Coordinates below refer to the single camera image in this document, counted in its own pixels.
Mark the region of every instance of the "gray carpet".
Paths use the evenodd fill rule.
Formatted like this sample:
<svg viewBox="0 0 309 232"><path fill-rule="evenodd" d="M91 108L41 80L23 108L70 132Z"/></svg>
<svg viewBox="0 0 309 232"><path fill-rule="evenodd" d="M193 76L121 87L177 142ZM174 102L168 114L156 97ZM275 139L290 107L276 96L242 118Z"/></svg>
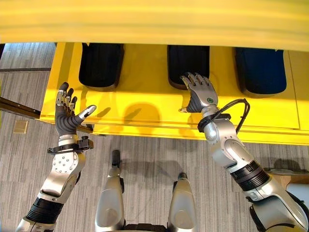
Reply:
<svg viewBox="0 0 309 232"><path fill-rule="evenodd" d="M10 50L3 53L3 60L8 63L1 59L0 67L47 67L47 61L52 60L54 48L41 43L35 53L49 57L25 55L18 58L18 64L12 64L17 58L10 54L18 52L9 46ZM29 51L21 50L19 54ZM1 96L40 110L48 74L0 73ZM57 145L54 126L36 120L29 120L25 135L13 134L14 122L21 118L1 113L0 221L4 232L14 231L28 212L51 169L53 157L46 154L46 149ZM224 169L212 161L205 141L94 135L90 138L95 148L86 154L81 180L58 218L56 232L94 231L97 201L114 149L122 153L127 223L166 225L173 182L179 172L185 171L195 196L200 232L257 231L249 215L250 204ZM264 167L309 170L307 146L247 144L247 148Z"/></svg>

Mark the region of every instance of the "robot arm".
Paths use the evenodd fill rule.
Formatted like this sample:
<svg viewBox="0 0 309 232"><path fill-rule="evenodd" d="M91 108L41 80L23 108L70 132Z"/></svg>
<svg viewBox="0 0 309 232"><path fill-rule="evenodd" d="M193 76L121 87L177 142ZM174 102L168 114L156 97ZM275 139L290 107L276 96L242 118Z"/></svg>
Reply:
<svg viewBox="0 0 309 232"><path fill-rule="evenodd" d="M268 175L237 137L246 114L235 130L230 116L221 114L222 109L217 108L218 97L208 78L198 73L187 73L181 78L191 93L191 99L189 105L180 111L202 113L203 119L198 128L205 133L215 162L231 174L246 198L253 203L250 214L258 230L276 232L284 231L284 228L286 231L308 231L309 215L305 205ZM237 101L246 104L245 111L248 113L250 106L246 100L236 100L231 105Z"/></svg>
<svg viewBox="0 0 309 232"><path fill-rule="evenodd" d="M28 214L20 221L16 232L52 232L64 203L79 180L85 165L85 151L93 148L87 136L78 140L76 128L95 111L91 105L74 114L77 98L71 100L73 89L68 92L68 83L63 83L56 98L56 130L59 134L58 147L49 148L54 155L52 170L46 178Z"/></svg>

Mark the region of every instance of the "yellow tray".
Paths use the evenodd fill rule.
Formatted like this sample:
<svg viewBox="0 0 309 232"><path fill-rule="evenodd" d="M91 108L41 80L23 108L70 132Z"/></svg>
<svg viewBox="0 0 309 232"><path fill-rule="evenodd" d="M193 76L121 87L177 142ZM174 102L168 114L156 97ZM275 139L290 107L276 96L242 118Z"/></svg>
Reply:
<svg viewBox="0 0 309 232"><path fill-rule="evenodd" d="M192 134L192 129L196 130L201 115L178 112L179 108L188 103L190 96L188 91L175 89L168 83L166 45L125 44L120 82L116 91L113 92L93 91L79 82L81 52L81 43L58 43L40 120L54 121L57 89L62 82L67 81L70 87L75 89L74 95L79 99L76 112L90 104L98 107L86 120L87 123L96 125L95 133L110 132L176 138L200 137L200 135L191 136L190 134ZM270 131L277 134L284 130L287 136L300 131L297 94L293 81L296 77L292 75L289 52L284 53L284 61L287 89L283 93L264 99L247 98L251 104L251 111L243 130L261 131L262 129L263 132ZM245 97L237 85L233 48L211 47L210 70L211 81L219 95L219 107L234 99ZM299 91L303 92L302 89L306 89L304 85L301 85ZM309 102L308 97L301 96L300 98L304 102L302 112L308 113L305 107L305 104ZM234 125L238 124L242 111L242 105L228 110L232 115ZM142 131L136 129L128 131L134 127L143 129ZM151 128L161 129L155 132ZM257 141L251 140L249 133L246 136L249 136L247 141Z"/></svg>

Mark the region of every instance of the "black cable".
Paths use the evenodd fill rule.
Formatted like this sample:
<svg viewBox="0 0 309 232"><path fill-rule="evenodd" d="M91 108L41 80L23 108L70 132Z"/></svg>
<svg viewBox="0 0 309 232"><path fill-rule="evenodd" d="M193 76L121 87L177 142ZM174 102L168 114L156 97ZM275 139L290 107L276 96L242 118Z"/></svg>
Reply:
<svg viewBox="0 0 309 232"><path fill-rule="evenodd" d="M230 103L226 104L224 107L222 107L219 111L217 111L215 113L214 117L211 120L209 120L207 122L207 124L213 122L222 112L224 112L228 108L230 108L230 107L232 107L232 106L234 106L234 105L236 105L238 103L244 103L245 104L245 108L244 108L244 112L243 112L243 114L241 116L241 120L240 120L239 124L236 127L236 134L237 134L239 132L243 122L245 121L249 111L250 111L250 104L247 102L247 100L245 98L244 99L236 99L236 100L233 100Z"/></svg>

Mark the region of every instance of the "yellow surface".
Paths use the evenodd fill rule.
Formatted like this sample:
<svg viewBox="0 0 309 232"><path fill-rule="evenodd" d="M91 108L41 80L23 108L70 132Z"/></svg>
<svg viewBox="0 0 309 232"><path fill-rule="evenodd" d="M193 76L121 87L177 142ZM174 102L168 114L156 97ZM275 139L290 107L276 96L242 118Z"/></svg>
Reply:
<svg viewBox="0 0 309 232"><path fill-rule="evenodd" d="M309 51L309 1L0 1L0 43L59 41Z"/></svg>
<svg viewBox="0 0 309 232"><path fill-rule="evenodd" d="M290 51L301 130L309 131L309 53Z"/></svg>
<svg viewBox="0 0 309 232"><path fill-rule="evenodd" d="M93 133L205 140L205 135L203 133L199 133L196 128L186 130L176 128L154 128L96 124ZM303 132L285 129L270 130L243 127L242 130L240 130L240 132L238 133L238 137L243 142L248 143L309 145L308 131Z"/></svg>
<svg viewBox="0 0 309 232"><path fill-rule="evenodd" d="M196 129L201 115L178 112L188 103L189 93L168 83L166 45L126 44L120 82L113 92L93 91L79 82L81 52L80 43L58 43L40 120L54 121L55 96L59 86L67 81L78 97L77 113L90 104L98 107L86 120L95 124L94 133L204 138ZM309 83L302 81L308 70L292 72L299 70L296 65L292 69L290 66L298 64L297 54L284 53L288 85L283 93L264 99L247 98L251 110L239 133L244 141L309 144L305 120L309 99L304 91L309 89ZM306 53L301 54L305 56L302 59L307 58ZM210 57L211 81L219 95L219 107L244 98L237 86L234 49L211 47ZM228 110L234 125L238 124L242 111L243 105Z"/></svg>

